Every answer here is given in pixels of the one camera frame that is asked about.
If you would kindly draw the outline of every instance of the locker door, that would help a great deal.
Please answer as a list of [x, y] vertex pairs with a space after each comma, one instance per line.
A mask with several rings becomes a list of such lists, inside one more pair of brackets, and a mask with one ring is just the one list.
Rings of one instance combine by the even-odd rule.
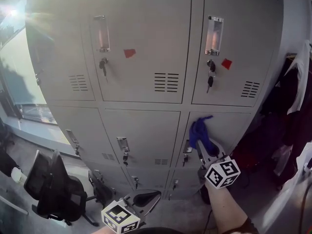
[[94, 100], [80, 33], [81, 0], [35, 0], [29, 53], [45, 99]]
[[[181, 103], [191, 0], [90, 0], [89, 4], [103, 100]], [[100, 67], [103, 58], [108, 63]]]
[[117, 138], [124, 137], [130, 150], [129, 167], [170, 166], [180, 112], [114, 109], [100, 113], [120, 161], [123, 161], [124, 152]]
[[84, 161], [84, 163], [92, 170], [95, 174], [103, 177], [104, 182], [110, 187], [116, 186], [128, 186], [130, 184], [120, 166], [109, 166], [103, 165], [96, 162]]
[[189, 189], [189, 190], [169, 190], [166, 193], [165, 199], [167, 200], [180, 200], [180, 199], [187, 199], [192, 197], [198, 189]]
[[71, 145], [76, 147], [74, 138], [79, 142], [78, 151], [83, 160], [118, 164], [97, 108], [49, 108]]
[[203, 112], [190, 112], [186, 132], [180, 151], [180, 155], [177, 161], [177, 167], [183, 168], [199, 168], [201, 162], [199, 161], [197, 150], [192, 149], [192, 152], [187, 153], [189, 156], [188, 162], [183, 166], [184, 150], [189, 146], [189, 129], [194, 121], [200, 117], [207, 117], [212, 115], [211, 119], [205, 121], [205, 125], [208, 130], [209, 137], [219, 143], [226, 154], [230, 154], [231, 146], [236, 140], [237, 135], [240, 134], [240, 130], [247, 122], [249, 114], [240, 113], [203, 113]]
[[127, 168], [127, 171], [132, 178], [133, 187], [136, 188], [137, 178], [137, 189], [155, 189], [164, 190], [169, 174], [168, 169], [138, 169], [138, 168]]
[[[283, 0], [205, 0], [204, 11], [192, 103], [253, 107], [281, 34]], [[219, 50], [219, 56], [205, 54], [211, 47]], [[207, 93], [211, 59], [216, 76]], [[221, 65], [225, 59], [232, 62], [224, 64], [227, 68]]]
[[197, 175], [197, 169], [176, 169], [170, 182], [169, 190], [193, 189], [199, 190], [201, 187]]

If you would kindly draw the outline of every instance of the fiducial marker cube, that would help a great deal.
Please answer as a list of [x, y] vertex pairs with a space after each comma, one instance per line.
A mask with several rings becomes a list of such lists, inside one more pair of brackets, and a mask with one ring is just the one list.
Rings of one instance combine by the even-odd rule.
[[240, 175], [235, 160], [227, 160], [221, 163], [212, 164], [205, 178], [217, 189], [232, 185]]
[[117, 234], [135, 230], [140, 224], [140, 218], [125, 207], [113, 201], [101, 212], [102, 221]]

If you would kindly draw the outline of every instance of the chair wheel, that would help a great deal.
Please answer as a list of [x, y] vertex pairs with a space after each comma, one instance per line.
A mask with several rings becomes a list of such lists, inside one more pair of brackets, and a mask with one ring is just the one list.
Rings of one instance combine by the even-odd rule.
[[73, 224], [67, 220], [64, 221], [68, 226], [72, 226]]

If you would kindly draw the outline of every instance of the red sticker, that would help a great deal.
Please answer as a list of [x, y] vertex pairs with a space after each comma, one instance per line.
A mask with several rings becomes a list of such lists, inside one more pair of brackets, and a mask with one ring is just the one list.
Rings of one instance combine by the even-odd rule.
[[232, 64], [232, 61], [231, 60], [227, 60], [226, 58], [223, 60], [223, 62], [221, 63], [221, 65], [223, 67], [225, 67], [227, 70], [230, 69], [231, 67], [231, 64]]
[[135, 49], [124, 49], [123, 52], [125, 53], [126, 58], [130, 58], [136, 54]]

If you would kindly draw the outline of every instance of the blue cloth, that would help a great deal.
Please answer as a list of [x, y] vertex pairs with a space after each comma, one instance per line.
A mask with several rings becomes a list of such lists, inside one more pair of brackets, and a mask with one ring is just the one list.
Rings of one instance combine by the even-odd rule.
[[208, 131], [204, 123], [205, 120], [212, 118], [213, 116], [208, 116], [204, 118], [199, 118], [194, 121], [190, 128], [190, 146], [196, 149], [196, 142], [201, 140], [207, 153], [211, 156], [215, 156], [218, 153], [214, 148], [213, 144], [209, 140]]

